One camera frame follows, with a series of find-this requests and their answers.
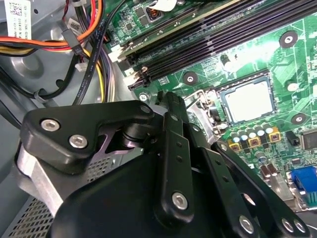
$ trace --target motherboard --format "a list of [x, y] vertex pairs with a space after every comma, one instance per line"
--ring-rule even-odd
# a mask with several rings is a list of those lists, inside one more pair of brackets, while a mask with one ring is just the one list
[[226, 141], [295, 211], [315, 209], [317, 1], [156, 4], [127, 3], [107, 32], [129, 89], [148, 104], [182, 96], [210, 142]]

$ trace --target capacitor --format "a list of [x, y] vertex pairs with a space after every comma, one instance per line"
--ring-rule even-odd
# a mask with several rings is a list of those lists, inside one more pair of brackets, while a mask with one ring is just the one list
[[253, 139], [257, 136], [256, 131], [252, 128], [247, 128], [247, 134], [249, 136], [249, 138]]
[[241, 138], [241, 140], [246, 141], [248, 139], [248, 136], [244, 130], [239, 130], [238, 134], [239, 134], [239, 137]]
[[267, 168], [272, 176], [277, 176], [277, 170], [273, 164], [268, 164]]
[[263, 178], [267, 179], [271, 177], [271, 173], [269, 172], [268, 168], [265, 165], [260, 166], [261, 174]]
[[265, 134], [265, 131], [262, 126], [256, 125], [253, 127], [253, 129], [256, 131], [258, 136], [263, 136]]
[[259, 160], [260, 163], [265, 163], [266, 162], [266, 156], [265, 153], [261, 151], [257, 151], [255, 153], [256, 158]]
[[262, 127], [267, 134], [271, 134], [274, 131], [272, 126], [270, 126], [267, 122], [264, 122]]
[[238, 143], [238, 142], [240, 141], [240, 138], [239, 138], [238, 133], [233, 132], [233, 133], [230, 134], [230, 136], [231, 136], [232, 141], [233, 141], [234, 143]]

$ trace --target orange wire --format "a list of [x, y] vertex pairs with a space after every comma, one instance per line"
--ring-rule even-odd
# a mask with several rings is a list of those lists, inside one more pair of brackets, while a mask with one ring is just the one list
[[[92, 26], [86, 31], [84, 32], [82, 35], [80, 35], [78, 37], [78, 41], [82, 41], [83, 39], [85, 39], [98, 25], [98, 22], [101, 19], [101, 15], [102, 15], [102, 0], [98, 0], [98, 13], [97, 13], [97, 17], [96, 20], [94, 21], [94, 23], [92, 24]], [[39, 46], [50, 46], [50, 47], [68, 47], [69, 45], [67, 44], [67, 42], [63, 41], [63, 42], [43, 42], [43, 41], [36, 41], [36, 40], [26, 40], [26, 39], [21, 39], [21, 38], [16, 38], [16, 37], [8, 37], [8, 36], [4, 36], [4, 37], [0, 37], [0, 41], [2, 42], [19, 42], [19, 43], [29, 43], [29, 44], [36, 44]]]

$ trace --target hex bolt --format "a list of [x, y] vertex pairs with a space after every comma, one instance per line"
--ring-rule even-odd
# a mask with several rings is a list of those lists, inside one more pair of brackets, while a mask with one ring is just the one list
[[220, 148], [224, 151], [226, 151], [228, 148], [224, 144], [220, 144]]
[[254, 232], [254, 227], [252, 225], [252, 223], [250, 222], [250, 220], [248, 218], [246, 218], [245, 216], [241, 215], [239, 217], [239, 222], [240, 225], [242, 226], [242, 228], [249, 234], [253, 234]]
[[69, 144], [74, 148], [83, 149], [88, 145], [88, 141], [82, 135], [73, 135], [69, 139]]
[[57, 131], [60, 129], [60, 125], [53, 119], [46, 119], [41, 122], [41, 127], [47, 131]]
[[292, 227], [292, 225], [289, 223], [289, 221], [287, 221], [286, 219], [282, 218], [282, 223], [283, 226], [291, 233], [294, 232], [294, 228]]
[[188, 207], [188, 201], [186, 197], [180, 192], [173, 193], [172, 201], [179, 210], [186, 210]]

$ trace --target motherboard mounting screw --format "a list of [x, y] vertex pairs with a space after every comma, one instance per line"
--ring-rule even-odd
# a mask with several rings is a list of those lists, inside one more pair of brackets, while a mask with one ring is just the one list
[[186, 210], [188, 207], [188, 201], [186, 197], [180, 192], [173, 193], [172, 201], [174, 205], [180, 210]]
[[282, 223], [283, 226], [289, 231], [289, 232], [294, 232], [294, 228], [292, 227], [292, 225], [284, 218], [282, 218]]
[[224, 144], [220, 144], [220, 148], [224, 151], [226, 151], [228, 148]]
[[140, 93], [139, 99], [142, 102], [145, 102], [148, 99], [148, 96], [145, 93]]
[[74, 148], [83, 149], [88, 145], [88, 141], [82, 135], [73, 135], [69, 139], [69, 144]]
[[60, 128], [60, 125], [53, 119], [46, 119], [41, 122], [41, 127], [47, 131], [57, 131]]
[[297, 229], [299, 229], [302, 233], [305, 233], [305, 229], [304, 229], [303, 225], [299, 221], [294, 220], [294, 223], [295, 223]]
[[249, 221], [248, 218], [246, 218], [245, 216], [240, 216], [239, 217], [239, 222], [240, 222], [240, 225], [242, 226], [242, 228], [249, 234], [253, 234], [254, 232], [254, 228], [253, 228], [253, 225], [252, 223]]

